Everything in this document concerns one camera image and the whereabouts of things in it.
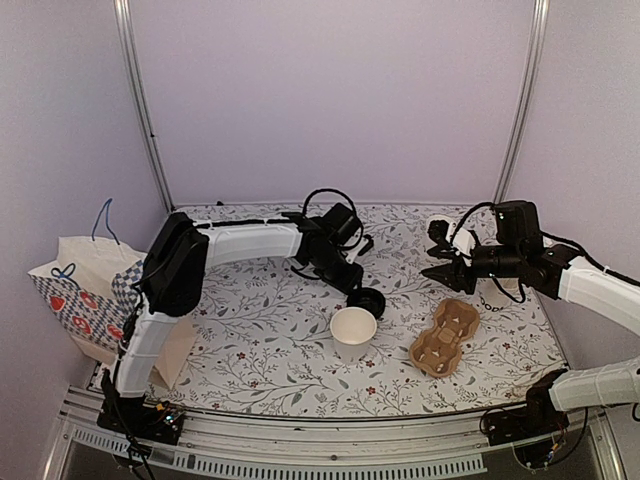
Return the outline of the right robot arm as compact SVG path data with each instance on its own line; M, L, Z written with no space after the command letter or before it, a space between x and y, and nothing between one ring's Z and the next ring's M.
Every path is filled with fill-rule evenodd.
M455 292L474 292L480 278L515 279L553 299L582 306L632 333L639 331L639 283L598 263L577 242L541 230L534 203L486 203L494 215L496 240L483 245L465 229L463 219L434 215L427 234L429 255L442 265L423 270L428 279ZM639 401L639 361L553 371L526 392L517 427L537 436L557 424L564 412Z

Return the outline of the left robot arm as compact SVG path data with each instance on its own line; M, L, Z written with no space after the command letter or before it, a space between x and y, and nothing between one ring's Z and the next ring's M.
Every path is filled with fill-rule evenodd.
M355 261L372 246L349 197L321 216L309 216L306 207L240 221L197 222L184 212L170 214L132 285L136 304L124 322L116 362L101 381L103 414L128 434L148 426L147 378L173 325L199 304L207 269L254 258L292 258L292 272L301 275L312 267L312 279L380 317L384 296L363 286L364 270Z

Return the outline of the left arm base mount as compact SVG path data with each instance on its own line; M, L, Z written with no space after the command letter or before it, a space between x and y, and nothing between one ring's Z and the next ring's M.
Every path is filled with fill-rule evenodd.
M167 445L177 445L184 424L184 410L168 401L147 405L145 396L122 397L107 383L97 425L103 429Z

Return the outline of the black plastic cup lid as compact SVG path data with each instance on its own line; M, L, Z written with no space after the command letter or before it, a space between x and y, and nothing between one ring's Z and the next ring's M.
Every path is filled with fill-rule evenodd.
M382 309L382 308L386 308L386 299L383 295L382 292L380 292L379 290L375 289L375 288L371 288L371 287L366 287L369 289L369 295L370 295L370 303L369 306L367 308L361 308L364 309L366 311L368 311L370 313L370 310L373 309Z

